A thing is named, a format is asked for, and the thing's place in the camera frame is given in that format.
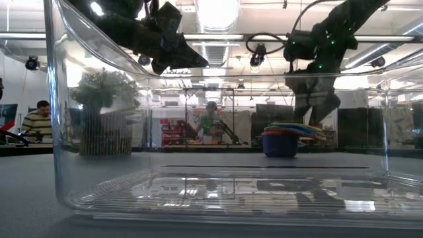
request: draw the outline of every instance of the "transparent container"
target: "transparent container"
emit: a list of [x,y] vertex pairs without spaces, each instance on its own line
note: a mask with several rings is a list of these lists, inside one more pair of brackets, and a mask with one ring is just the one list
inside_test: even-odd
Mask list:
[[[157,76],[67,1],[45,1],[45,6],[56,194],[76,214],[421,228],[421,45],[410,44],[414,54],[401,61],[387,58],[386,67],[337,75],[340,105],[316,124],[326,140],[302,132],[294,158],[270,158],[262,151],[262,133],[275,120],[263,112],[277,115],[278,122],[298,119],[294,107],[304,101],[286,83],[316,75],[285,77],[289,64],[277,55],[273,67],[263,67],[260,74],[240,57],[223,71],[166,70]],[[184,13],[182,21],[196,22],[189,17]],[[187,39],[200,37],[193,33],[216,33],[196,27],[180,30],[190,33]],[[262,31],[230,27],[220,36]],[[372,32],[365,29],[362,34]],[[209,41],[188,45],[213,47]],[[218,64],[219,52],[229,46],[216,47],[203,53],[215,53],[209,61]],[[245,50],[239,42],[230,47],[233,56]],[[211,134],[212,126],[205,126],[202,115],[209,108],[220,133]],[[308,112],[300,119],[308,123],[314,116],[319,117]]]

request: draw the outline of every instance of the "black camera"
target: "black camera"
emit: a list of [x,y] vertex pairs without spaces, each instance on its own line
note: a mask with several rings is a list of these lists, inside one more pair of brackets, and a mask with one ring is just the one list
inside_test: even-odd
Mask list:
[[266,46],[264,44],[257,45],[255,53],[252,55],[250,60],[251,67],[258,67],[264,61],[264,56],[266,55]]
[[140,55],[138,58],[138,63],[142,66],[148,66],[151,63],[150,57],[145,55]]
[[25,68],[31,71],[37,71],[40,69],[40,62],[38,61],[38,56],[30,56],[25,63]]
[[386,64],[386,61],[385,61],[385,58],[384,57],[379,57],[379,58],[373,60],[370,63],[370,65],[372,67],[383,67],[383,66],[385,66],[385,64]]

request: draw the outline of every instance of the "white wall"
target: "white wall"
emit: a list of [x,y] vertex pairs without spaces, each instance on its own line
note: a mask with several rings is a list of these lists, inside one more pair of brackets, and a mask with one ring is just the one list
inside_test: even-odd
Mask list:
[[367,91],[340,91],[336,92],[341,105],[339,108],[367,108],[369,104],[369,98]]
[[42,71],[29,71],[23,63],[5,56],[0,51],[0,77],[3,78],[5,86],[0,104],[18,104],[16,126],[13,128],[16,133],[21,123],[19,114],[23,119],[28,113],[28,108],[36,108],[38,101],[50,101],[47,74]]

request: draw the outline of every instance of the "man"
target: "man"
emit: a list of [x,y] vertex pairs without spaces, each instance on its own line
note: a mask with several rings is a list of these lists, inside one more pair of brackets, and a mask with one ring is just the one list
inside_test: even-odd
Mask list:
[[22,131],[25,135],[39,133],[43,138],[52,137],[52,123],[50,122],[50,103],[41,100],[37,103],[37,110],[28,113],[22,123]]
[[205,115],[200,117],[198,122],[197,132],[203,129],[203,136],[211,136],[214,141],[221,141],[223,130],[219,124],[220,117],[215,113],[217,110],[216,102],[210,101],[207,103]]

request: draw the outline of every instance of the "ceiling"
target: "ceiling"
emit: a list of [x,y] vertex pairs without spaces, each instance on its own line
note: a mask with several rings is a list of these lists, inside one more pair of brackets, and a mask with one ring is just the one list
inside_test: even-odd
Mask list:
[[[214,5],[209,8],[213,13],[213,20],[219,21],[219,13],[222,8],[219,2],[227,3],[232,0],[214,1]],[[183,14],[180,31],[189,33],[207,32],[204,27],[198,23],[198,16],[196,13],[196,6],[194,0],[172,0],[173,5],[177,6]],[[305,8],[312,0],[288,0],[286,9],[283,8],[283,0],[241,0],[239,14],[236,19],[235,25],[230,28],[226,33],[230,34],[246,34],[256,32],[271,32],[279,35],[284,35],[291,31],[291,28],[302,9]],[[337,3],[324,3],[312,7],[301,19],[297,29],[310,30],[311,27],[322,21],[327,17],[328,12],[339,4]],[[423,1],[421,0],[391,0],[388,4],[386,11],[377,11],[372,17],[360,28],[357,34],[361,35],[401,35],[404,34],[412,26],[418,23],[423,23]],[[41,0],[14,0],[14,1],[0,1],[0,32],[44,32],[44,12]],[[202,46],[198,46],[199,42],[189,42],[190,46],[199,53],[204,53]],[[268,50],[279,47],[277,43],[266,43]],[[348,63],[360,59],[376,49],[383,46],[382,44],[362,43],[357,50],[349,50],[344,58],[344,62]],[[249,65],[251,54],[245,48],[244,42],[233,42],[227,48],[227,60],[225,61],[223,69],[201,70],[190,69],[189,74],[193,76],[220,76],[220,75],[245,75],[245,81],[250,83],[250,87],[257,89],[268,88],[284,88],[284,80],[275,80],[273,78],[260,78],[255,80],[248,79],[248,75],[279,75],[285,73],[289,69],[289,63],[283,58],[283,51],[270,54],[266,57],[263,64],[258,71],[252,71]],[[394,63],[401,58],[423,48],[423,44],[403,44],[386,51],[383,54],[387,65]],[[40,61],[46,62],[46,43],[42,41],[17,41],[9,40],[7,42],[6,53],[12,54],[15,57],[26,59],[28,56],[37,55]],[[137,60],[137,56],[132,55],[127,51],[131,57]],[[308,61],[298,61],[295,64],[296,68],[306,68]],[[149,66],[145,67],[146,70],[152,73]],[[372,70],[369,64],[363,63],[357,65],[354,72]],[[370,87],[374,87],[381,82],[383,78],[369,77]],[[339,79],[337,87],[345,87],[346,84],[351,85],[351,79]],[[226,79],[220,81],[220,87],[232,86],[236,87],[239,83],[238,79]]]

